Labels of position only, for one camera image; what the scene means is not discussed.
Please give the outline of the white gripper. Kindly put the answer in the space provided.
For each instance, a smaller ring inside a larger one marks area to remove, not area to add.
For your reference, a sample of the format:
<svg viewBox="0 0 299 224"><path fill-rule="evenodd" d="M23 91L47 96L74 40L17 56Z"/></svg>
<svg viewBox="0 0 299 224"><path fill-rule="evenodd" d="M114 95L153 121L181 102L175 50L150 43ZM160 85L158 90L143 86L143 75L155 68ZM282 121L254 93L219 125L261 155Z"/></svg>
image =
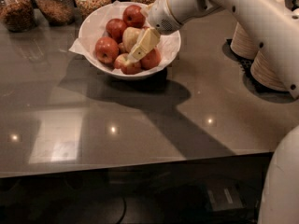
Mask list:
<svg viewBox="0 0 299 224"><path fill-rule="evenodd" d="M170 35L182 27L177 0L156 0L140 10L153 28L143 30L131 51L128 60L136 63L148 55L160 42L161 35Z"/></svg>

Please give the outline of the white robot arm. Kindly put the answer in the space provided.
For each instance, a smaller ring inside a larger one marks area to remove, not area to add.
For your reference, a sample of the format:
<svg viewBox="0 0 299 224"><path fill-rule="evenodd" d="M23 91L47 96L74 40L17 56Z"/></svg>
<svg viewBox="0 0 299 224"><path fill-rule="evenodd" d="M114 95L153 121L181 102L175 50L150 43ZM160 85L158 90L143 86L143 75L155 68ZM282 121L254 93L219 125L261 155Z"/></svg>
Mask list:
<svg viewBox="0 0 299 224"><path fill-rule="evenodd" d="M187 21L223 7L253 39L293 98L299 97L299 20L275 0L156 0L143 9L150 28L129 52L133 63ZM258 224L299 224L299 127L279 143L263 186Z"/></svg>

